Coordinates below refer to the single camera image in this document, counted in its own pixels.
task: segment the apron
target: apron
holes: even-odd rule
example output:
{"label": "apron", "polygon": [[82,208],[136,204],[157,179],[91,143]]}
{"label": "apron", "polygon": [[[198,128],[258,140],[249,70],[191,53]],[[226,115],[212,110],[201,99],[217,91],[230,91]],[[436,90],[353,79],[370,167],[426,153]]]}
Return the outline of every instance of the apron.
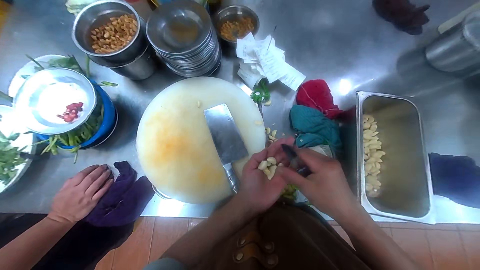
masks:
{"label": "apron", "polygon": [[218,244],[197,270],[370,270],[311,207],[278,202]]}

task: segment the blue bowl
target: blue bowl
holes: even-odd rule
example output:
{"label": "blue bowl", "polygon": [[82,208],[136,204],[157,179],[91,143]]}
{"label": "blue bowl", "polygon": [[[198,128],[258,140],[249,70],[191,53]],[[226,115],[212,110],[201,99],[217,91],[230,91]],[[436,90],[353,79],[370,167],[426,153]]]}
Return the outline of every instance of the blue bowl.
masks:
{"label": "blue bowl", "polygon": [[[113,102],[110,99],[110,96],[103,90],[94,80],[90,80],[93,84],[96,92],[100,95],[102,102],[103,102],[103,121],[100,125],[98,131],[88,140],[84,141],[80,144],[80,149],[82,148],[89,148],[95,145],[96,141],[99,138],[105,137],[108,133],[110,133],[115,126],[115,107],[113,106]],[[47,140],[49,135],[44,134],[36,134],[38,139],[40,140]],[[57,142],[58,147],[62,149],[72,149],[73,146],[66,146],[61,142]]]}

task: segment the hand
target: hand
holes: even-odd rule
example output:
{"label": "hand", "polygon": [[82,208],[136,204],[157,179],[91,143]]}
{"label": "hand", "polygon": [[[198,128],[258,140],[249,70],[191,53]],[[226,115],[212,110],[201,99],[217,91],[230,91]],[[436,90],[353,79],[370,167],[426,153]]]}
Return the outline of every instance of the hand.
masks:
{"label": "hand", "polygon": [[112,185],[113,179],[105,182],[110,173],[107,165],[93,165],[68,179],[53,198],[48,217],[59,222],[76,223],[87,216]]}
{"label": "hand", "polygon": [[304,178],[290,168],[280,167],[279,176],[296,185],[315,207],[335,220],[348,217],[357,209],[359,204],[340,162],[307,148],[297,148],[296,152],[312,174]]}
{"label": "hand", "polygon": [[283,177],[278,174],[275,174],[271,180],[268,180],[265,173],[258,169],[258,165],[268,157],[274,157],[277,164],[283,163],[285,166],[288,166],[290,162],[281,145],[288,144],[291,146],[294,141],[294,138],[279,139],[268,148],[253,154],[243,167],[240,190],[237,196],[242,199],[244,205],[249,207],[254,214],[269,209],[280,197],[280,193],[286,185]]}

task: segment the cutting board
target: cutting board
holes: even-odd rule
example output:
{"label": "cutting board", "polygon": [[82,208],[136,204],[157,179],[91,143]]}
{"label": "cutting board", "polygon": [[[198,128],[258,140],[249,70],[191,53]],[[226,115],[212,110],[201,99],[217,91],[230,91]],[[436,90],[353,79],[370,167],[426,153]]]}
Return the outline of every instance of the cutting board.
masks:
{"label": "cutting board", "polygon": [[[236,85],[212,77],[176,82],[150,102],[137,132],[140,164],[160,192],[195,204],[231,194],[204,116],[205,109],[221,103],[227,104],[249,155],[265,147],[258,107]],[[247,160],[233,164],[239,177]]]}

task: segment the tiled floor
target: tiled floor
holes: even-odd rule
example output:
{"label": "tiled floor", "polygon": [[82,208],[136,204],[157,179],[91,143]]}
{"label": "tiled floor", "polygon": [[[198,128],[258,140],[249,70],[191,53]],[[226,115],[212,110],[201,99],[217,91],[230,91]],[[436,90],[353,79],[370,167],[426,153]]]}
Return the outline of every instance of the tiled floor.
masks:
{"label": "tiled floor", "polygon": [[[96,270],[141,270],[159,258],[177,239],[201,219],[140,218],[130,238],[110,251]],[[347,242],[347,234],[336,222],[334,229]],[[437,224],[434,226],[404,223],[379,223],[425,270],[480,269],[480,225]]]}

